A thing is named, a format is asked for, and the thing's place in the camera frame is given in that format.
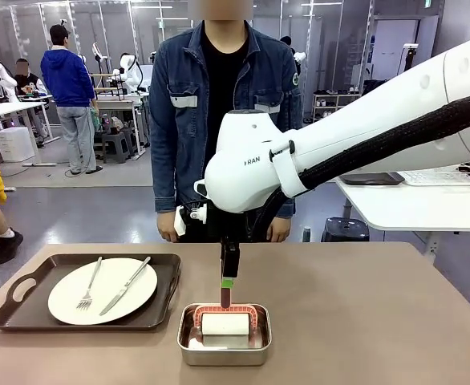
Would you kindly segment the person's right hand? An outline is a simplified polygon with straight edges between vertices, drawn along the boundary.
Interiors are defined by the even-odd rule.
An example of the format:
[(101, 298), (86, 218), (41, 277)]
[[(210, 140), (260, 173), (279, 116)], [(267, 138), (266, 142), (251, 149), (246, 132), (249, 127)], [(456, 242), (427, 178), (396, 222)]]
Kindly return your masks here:
[(157, 229), (161, 237), (168, 242), (177, 243), (179, 236), (174, 228), (174, 216), (172, 213), (163, 213), (157, 217)]

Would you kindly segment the person's left hand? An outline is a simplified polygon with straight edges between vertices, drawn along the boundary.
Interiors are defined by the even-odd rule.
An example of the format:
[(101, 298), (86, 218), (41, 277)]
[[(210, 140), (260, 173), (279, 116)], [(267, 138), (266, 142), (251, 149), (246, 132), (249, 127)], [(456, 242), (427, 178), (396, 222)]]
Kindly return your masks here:
[(291, 229), (290, 218), (275, 217), (267, 229), (266, 240), (269, 242), (283, 242), (290, 235)]

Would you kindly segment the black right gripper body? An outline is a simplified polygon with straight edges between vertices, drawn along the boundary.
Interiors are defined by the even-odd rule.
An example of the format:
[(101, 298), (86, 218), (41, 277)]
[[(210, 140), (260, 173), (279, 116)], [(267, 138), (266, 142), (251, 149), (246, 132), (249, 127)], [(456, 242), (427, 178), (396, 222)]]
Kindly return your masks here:
[(246, 240), (246, 216), (242, 213), (227, 213), (215, 207), (207, 211), (207, 236), (211, 242), (223, 239), (242, 242)]

